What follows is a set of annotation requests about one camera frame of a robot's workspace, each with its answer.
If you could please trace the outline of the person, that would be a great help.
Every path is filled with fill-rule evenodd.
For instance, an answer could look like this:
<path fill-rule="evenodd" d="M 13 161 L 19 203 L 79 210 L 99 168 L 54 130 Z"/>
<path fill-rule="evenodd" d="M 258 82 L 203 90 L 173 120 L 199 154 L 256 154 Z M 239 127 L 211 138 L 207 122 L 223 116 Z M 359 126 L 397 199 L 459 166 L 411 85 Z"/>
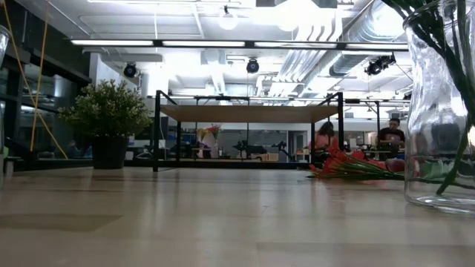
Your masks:
<path fill-rule="evenodd" d="M 325 122 L 314 135 L 314 144 L 309 143 L 309 151 L 315 150 L 314 162 L 324 162 L 330 155 L 330 146 L 335 141 L 334 125 Z"/>
<path fill-rule="evenodd" d="M 392 118 L 389 121 L 389 126 L 382 128 L 377 135 L 377 148 L 379 153 L 379 159 L 385 161 L 387 159 L 396 158 L 399 149 L 404 146 L 405 135 L 402 130 L 399 129 L 400 120 Z"/>

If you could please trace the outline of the long ceiling light bar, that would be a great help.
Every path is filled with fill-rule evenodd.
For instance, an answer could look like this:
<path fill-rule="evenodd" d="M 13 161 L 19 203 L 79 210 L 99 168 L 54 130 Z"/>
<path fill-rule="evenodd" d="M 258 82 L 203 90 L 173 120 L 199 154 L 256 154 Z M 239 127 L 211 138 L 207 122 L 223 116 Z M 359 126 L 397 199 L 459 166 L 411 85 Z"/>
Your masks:
<path fill-rule="evenodd" d="M 83 47 L 161 47 L 161 48 L 243 48 L 262 50 L 351 50 L 408 51 L 406 43 L 398 42 L 296 42 L 296 41 L 232 41 L 232 40 L 159 40 L 159 39 L 71 39 Z"/>

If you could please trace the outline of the red artificial flower bunch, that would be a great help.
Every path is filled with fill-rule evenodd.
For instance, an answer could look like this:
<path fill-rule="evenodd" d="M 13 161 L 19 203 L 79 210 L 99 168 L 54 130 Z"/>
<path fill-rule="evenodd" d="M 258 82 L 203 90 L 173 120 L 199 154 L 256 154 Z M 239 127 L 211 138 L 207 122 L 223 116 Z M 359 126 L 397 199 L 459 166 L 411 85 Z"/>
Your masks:
<path fill-rule="evenodd" d="M 368 160 L 363 151 L 343 152 L 337 140 L 333 140 L 327 149 L 328 157 L 321 167 L 309 164 L 312 178 L 319 180 L 341 180 L 348 182 L 404 181 L 401 171 L 391 171 L 386 162 Z"/>

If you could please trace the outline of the white globe lamp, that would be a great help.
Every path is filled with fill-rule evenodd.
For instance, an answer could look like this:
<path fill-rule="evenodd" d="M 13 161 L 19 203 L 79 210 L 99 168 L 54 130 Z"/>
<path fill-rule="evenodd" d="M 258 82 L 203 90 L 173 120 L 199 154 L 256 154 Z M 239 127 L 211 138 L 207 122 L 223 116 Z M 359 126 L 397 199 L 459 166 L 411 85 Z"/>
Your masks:
<path fill-rule="evenodd" d="M 233 30 L 238 25 L 238 16 L 234 13 L 231 13 L 229 7 L 224 5 L 218 24 L 224 30 Z"/>

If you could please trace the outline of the potted green plant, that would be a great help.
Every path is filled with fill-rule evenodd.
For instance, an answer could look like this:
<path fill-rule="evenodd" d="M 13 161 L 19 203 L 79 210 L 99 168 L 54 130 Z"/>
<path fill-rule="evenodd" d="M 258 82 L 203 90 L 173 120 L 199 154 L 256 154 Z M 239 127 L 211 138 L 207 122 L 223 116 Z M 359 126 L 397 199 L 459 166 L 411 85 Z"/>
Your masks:
<path fill-rule="evenodd" d="M 99 170 L 123 168 L 129 137 L 152 123 L 140 91 L 113 79 L 83 88 L 72 106 L 59 109 L 59 118 L 89 141 Z"/>

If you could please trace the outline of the wooden shelf with black frame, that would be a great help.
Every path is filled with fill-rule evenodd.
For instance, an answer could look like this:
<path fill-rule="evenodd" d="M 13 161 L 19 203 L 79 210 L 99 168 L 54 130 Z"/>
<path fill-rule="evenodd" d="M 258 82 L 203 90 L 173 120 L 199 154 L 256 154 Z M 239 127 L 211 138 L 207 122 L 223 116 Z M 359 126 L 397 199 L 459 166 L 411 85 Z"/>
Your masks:
<path fill-rule="evenodd" d="M 263 106 L 263 105 L 178 105 L 170 96 L 158 90 L 154 100 L 153 118 L 153 161 L 168 161 L 159 158 L 159 143 L 165 138 L 161 132 L 161 114 L 177 122 L 176 153 L 172 161 L 184 159 L 181 150 L 181 124 L 183 122 L 228 122 L 257 124 L 309 124 L 315 130 L 315 123 L 332 115 L 338 116 L 339 146 L 343 147 L 344 136 L 344 97 L 342 93 L 334 93 L 317 105 L 301 107 Z"/>

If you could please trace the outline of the black aluminium rig frame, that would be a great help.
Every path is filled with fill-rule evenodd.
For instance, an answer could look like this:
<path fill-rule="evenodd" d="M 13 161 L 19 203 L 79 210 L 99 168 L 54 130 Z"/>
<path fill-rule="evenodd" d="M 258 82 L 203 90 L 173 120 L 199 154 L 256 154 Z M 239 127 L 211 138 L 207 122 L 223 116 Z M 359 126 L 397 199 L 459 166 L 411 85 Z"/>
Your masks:
<path fill-rule="evenodd" d="M 211 160 L 200 161 L 194 159 L 181 159 L 175 161 L 153 161 L 153 160 L 125 160 L 125 167 L 141 167 L 141 168 L 229 168 L 229 169 L 309 169 L 309 163 L 304 162 L 260 162 L 252 160 Z M 12 167 L 14 171 L 37 171 L 62 168 L 85 168 L 92 167 L 92 159 L 38 159 L 36 161 L 24 161 L 8 157 L 5 167 Z"/>

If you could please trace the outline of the silver ventilation duct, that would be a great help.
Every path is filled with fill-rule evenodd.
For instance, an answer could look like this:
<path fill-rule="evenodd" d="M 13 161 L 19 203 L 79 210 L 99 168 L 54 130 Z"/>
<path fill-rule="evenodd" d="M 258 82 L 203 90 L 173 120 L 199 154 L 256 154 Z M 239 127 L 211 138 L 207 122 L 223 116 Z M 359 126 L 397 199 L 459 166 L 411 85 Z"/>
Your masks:
<path fill-rule="evenodd" d="M 400 37 L 403 18 L 382 0 L 373 3 L 343 35 L 343 42 L 393 42 Z M 329 69 L 331 76 L 346 76 L 369 54 L 362 51 L 341 51 Z"/>

